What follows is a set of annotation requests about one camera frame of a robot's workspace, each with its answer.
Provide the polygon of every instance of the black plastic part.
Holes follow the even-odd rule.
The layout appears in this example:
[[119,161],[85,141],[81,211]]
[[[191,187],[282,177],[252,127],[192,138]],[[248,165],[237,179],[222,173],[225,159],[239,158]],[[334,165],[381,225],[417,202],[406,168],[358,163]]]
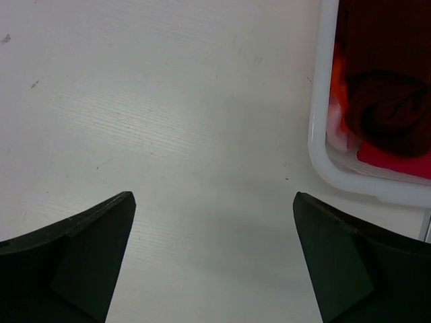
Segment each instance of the black plastic part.
[[135,215],[131,192],[0,243],[0,322],[105,322]]
[[431,245],[303,193],[294,217],[324,323],[431,322]]

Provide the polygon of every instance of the clothing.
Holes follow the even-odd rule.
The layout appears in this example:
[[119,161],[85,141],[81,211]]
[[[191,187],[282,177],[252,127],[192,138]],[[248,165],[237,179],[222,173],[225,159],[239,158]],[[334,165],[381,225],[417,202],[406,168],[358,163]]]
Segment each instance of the clothing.
[[358,146],[358,139],[349,130],[343,131],[340,127],[343,110],[335,97],[329,97],[326,134],[328,142],[338,151],[347,152]]
[[356,156],[358,160],[371,166],[431,180],[431,152],[421,157],[398,157],[384,153],[369,143],[363,142]]
[[339,119],[340,129],[347,131],[345,124],[345,113],[349,102],[347,100],[347,83],[345,81],[345,53],[343,45],[335,42],[332,61],[331,93],[337,98],[341,115]]
[[431,148],[431,1],[340,0],[347,127],[382,151]]

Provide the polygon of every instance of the plastic container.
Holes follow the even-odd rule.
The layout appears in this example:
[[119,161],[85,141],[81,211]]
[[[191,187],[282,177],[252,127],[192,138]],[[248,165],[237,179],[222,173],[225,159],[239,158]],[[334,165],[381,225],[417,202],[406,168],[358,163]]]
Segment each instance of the plastic container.
[[327,107],[338,0],[323,0],[312,89],[308,151],[319,176],[340,190],[400,205],[431,208],[431,181],[369,166],[356,152],[339,153],[326,144]]

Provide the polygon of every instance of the dark brown cloth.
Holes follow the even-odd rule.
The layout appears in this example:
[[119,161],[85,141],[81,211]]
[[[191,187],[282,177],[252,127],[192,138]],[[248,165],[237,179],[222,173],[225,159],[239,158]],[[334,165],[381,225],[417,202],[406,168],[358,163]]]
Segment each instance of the dark brown cloth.
[[431,148],[431,0],[340,0],[349,108],[357,136],[402,156]]

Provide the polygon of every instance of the white floor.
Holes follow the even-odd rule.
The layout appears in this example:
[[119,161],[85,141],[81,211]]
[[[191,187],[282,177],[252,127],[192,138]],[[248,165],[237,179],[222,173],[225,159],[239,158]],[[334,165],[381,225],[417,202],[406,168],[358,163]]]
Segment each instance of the white floor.
[[0,241],[137,200],[108,322],[321,322],[306,191],[417,237],[422,211],[338,192],[306,136],[319,0],[0,2]]

